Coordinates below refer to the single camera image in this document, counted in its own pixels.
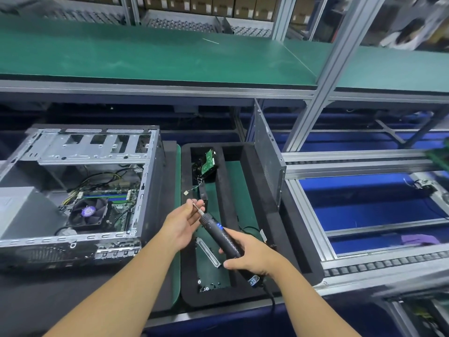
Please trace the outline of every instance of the foam tray compartment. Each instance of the foam tray compartment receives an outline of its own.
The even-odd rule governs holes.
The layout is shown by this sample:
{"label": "foam tray compartment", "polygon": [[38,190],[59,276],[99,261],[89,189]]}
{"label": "foam tray compartment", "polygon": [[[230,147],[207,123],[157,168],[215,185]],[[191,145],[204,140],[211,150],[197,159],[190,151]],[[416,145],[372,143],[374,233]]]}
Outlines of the foam tray compartment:
{"label": "foam tray compartment", "polygon": [[[230,177],[226,168],[226,162],[239,161],[250,195],[251,203],[248,205],[252,205],[257,224],[259,228],[264,230],[268,244],[276,244],[278,252],[285,256],[298,270],[302,268],[307,272],[316,270],[317,267],[311,267],[307,260],[302,260],[300,263],[297,261],[296,255],[300,255],[301,253],[295,253],[292,248],[253,143],[201,143],[184,145],[181,150],[181,191],[192,189],[196,185],[192,176],[192,163],[196,162],[210,148],[216,151],[216,160],[219,165],[215,174],[215,187],[221,224],[224,227],[239,231],[239,220],[233,201]],[[193,191],[189,192],[188,195],[183,194],[182,201],[184,202],[187,198],[192,197],[195,197],[195,192]],[[316,254],[316,258],[312,259],[314,261],[317,260],[319,267],[321,267],[317,251],[313,249],[313,252]],[[323,278],[322,268],[321,270],[318,269],[317,272],[318,275],[312,277],[305,274],[312,285],[319,283]],[[190,306],[210,306],[266,295],[261,288],[253,289],[239,273],[230,271],[228,275],[230,286],[199,292],[199,276],[194,239],[181,251],[181,296]],[[267,287],[273,293],[279,292],[277,285],[272,279],[267,279]]]}

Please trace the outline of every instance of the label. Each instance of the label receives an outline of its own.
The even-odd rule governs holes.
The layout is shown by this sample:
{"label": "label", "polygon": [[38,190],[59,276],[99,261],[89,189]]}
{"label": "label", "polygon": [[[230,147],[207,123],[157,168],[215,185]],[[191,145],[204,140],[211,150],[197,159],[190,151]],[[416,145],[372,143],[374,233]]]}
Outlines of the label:
{"label": "label", "polygon": [[264,233],[263,229],[261,229],[260,234],[261,234],[262,240],[266,243],[267,242],[267,237],[265,236],[265,233]]}
{"label": "label", "polygon": [[0,197],[0,212],[4,212],[6,209],[8,209],[8,205],[11,202],[12,198],[8,196],[2,196]]}
{"label": "label", "polygon": [[253,275],[251,279],[248,280],[251,286],[254,286],[261,278],[258,275]]}

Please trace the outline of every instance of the open computer chassis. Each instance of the open computer chassis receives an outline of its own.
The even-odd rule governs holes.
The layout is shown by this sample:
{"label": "open computer chassis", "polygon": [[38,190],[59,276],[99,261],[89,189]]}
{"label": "open computer chassis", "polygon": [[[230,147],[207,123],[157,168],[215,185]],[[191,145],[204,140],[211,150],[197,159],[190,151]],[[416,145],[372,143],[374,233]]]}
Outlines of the open computer chassis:
{"label": "open computer chassis", "polygon": [[[165,154],[159,127],[41,125],[27,133],[29,136],[0,168],[0,270],[127,260],[160,229],[159,198]],[[86,231],[57,233],[65,229],[73,214],[64,213],[66,207],[60,203],[74,194],[70,192],[74,184],[94,173],[106,187],[111,181],[101,180],[107,176],[103,174],[114,174],[109,171],[124,164],[130,168],[123,168],[120,180],[113,182],[115,191],[119,190],[116,194],[121,191],[124,194],[121,207],[128,206],[125,215],[115,213],[114,220],[123,225],[116,227],[115,223],[112,229],[86,226],[89,228]],[[76,204],[83,192],[75,194],[72,203]],[[110,198],[106,202],[107,215],[111,216]],[[69,212],[73,210],[73,206],[68,208]],[[91,215],[87,212],[95,210],[83,211],[83,220],[87,221]],[[111,223],[106,214],[102,220]]]}

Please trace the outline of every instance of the drive bay cage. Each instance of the drive bay cage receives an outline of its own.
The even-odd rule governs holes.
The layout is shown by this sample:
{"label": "drive bay cage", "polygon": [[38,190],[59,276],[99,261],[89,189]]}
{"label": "drive bay cage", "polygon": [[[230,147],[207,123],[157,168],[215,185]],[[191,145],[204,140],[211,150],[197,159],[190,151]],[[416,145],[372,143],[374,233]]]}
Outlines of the drive bay cage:
{"label": "drive bay cage", "polygon": [[158,127],[31,129],[0,170],[0,269],[123,260],[159,230]]}

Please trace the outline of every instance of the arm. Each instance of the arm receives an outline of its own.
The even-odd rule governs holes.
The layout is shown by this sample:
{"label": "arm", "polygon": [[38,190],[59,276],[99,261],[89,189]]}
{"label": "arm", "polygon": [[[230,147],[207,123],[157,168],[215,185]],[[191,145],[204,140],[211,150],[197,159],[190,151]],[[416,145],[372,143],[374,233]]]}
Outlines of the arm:
{"label": "arm", "polygon": [[198,219],[188,199],[167,215],[160,231],[133,260],[45,336],[140,336],[171,261],[192,239]]}
{"label": "arm", "polygon": [[252,235],[227,228],[226,230],[241,244],[245,255],[238,259],[226,260],[225,268],[228,270],[246,269],[255,274],[268,275],[273,278],[281,289],[297,336],[360,337],[281,254]]}

